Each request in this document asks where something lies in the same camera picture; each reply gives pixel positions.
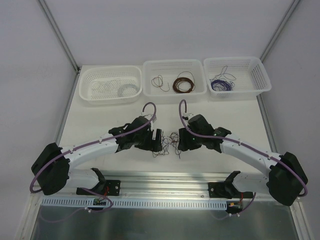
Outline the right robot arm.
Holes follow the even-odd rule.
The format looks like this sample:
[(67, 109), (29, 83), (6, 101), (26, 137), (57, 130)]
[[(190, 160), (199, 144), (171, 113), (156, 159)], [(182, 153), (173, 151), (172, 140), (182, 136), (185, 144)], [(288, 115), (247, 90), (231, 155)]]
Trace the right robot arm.
[(241, 160), (258, 171), (234, 170), (224, 181), (209, 184), (210, 195), (232, 199), (241, 193), (269, 194), (285, 206), (291, 206), (297, 198), (307, 195), (308, 178), (294, 154), (259, 149), (228, 129), (213, 128), (201, 114), (184, 113), (180, 119), (183, 124), (179, 129), (180, 151), (204, 146)]

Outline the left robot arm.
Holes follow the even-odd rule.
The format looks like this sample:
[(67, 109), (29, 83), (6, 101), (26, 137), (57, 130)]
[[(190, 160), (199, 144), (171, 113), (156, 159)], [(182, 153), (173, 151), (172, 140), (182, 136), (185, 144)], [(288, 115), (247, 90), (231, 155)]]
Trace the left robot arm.
[(105, 179), (96, 167), (78, 169), (78, 166), (98, 157), (116, 154), (135, 147), (150, 152), (160, 152), (162, 130), (153, 129), (153, 122), (139, 116), (131, 123), (114, 127), (103, 136), (79, 146), (60, 147), (48, 144), (31, 167), (34, 179), (29, 190), (50, 196), (64, 188), (76, 188), (77, 195), (106, 195), (112, 192), (112, 181)]

